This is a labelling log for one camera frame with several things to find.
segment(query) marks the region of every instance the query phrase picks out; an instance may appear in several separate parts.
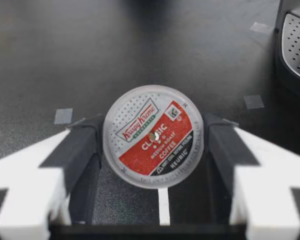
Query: tape marker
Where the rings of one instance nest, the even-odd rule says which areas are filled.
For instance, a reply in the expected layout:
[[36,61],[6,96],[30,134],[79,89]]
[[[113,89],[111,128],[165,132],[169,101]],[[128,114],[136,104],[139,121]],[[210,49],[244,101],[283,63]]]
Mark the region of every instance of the tape marker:
[[168,188],[158,189],[159,197],[159,220],[161,226],[170,225],[169,195]]
[[72,108],[57,109],[54,124],[70,124],[72,121]]
[[269,34],[273,31],[273,27],[259,23],[259,22],[254,22],[254,24],[250,27],[251,31],[257,32],[257,33],[263,33],[263,34]]
[[265,107],[260,95],[251,95],[244,97],[247,109],[262,109]]

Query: gray surface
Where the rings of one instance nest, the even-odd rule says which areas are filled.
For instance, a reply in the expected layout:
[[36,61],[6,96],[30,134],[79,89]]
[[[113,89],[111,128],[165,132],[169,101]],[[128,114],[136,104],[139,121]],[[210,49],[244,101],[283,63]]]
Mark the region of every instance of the gray surface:
[[[180,90],[199,110],[300,154],[300,104],[274,85],[274,35],[250,30],[254,22],[274,26],[278,5],[0,0],[0,158],[63,130],[56,109],[73,108],[73,122],[106,114],[122,94],[148,84]],[[248,110],[244,96],[252,95],[266,107]],[[204,163],[169,189],[178,201],[173,223],[210,222]],[[104,164],[96,223],[155,224],[157,204],[155,191],[128,185]]]
[[96,199],[94,224],[159,223],[158,191],[126,183],[112,171],[105,159]]

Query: metal grate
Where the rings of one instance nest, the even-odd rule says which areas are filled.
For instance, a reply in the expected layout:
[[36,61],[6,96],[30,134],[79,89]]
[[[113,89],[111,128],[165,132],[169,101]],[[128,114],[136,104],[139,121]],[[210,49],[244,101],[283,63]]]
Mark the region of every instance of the metal grate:
[[288,67],[300,77],[300,18],[287,14],[282,30],[282,56]]

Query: red label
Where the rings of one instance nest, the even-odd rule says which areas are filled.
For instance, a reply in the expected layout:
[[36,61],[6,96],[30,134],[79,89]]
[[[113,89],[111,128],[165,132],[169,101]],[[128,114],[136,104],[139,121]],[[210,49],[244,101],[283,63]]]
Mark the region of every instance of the red label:
[[179,145],[192,130],[192,125],[183,108],[172,101],[164,114],[149,131],[159,135],[159,139],[151,141],[148,135],[119,157],[119,160],[142,175],[150,175]]

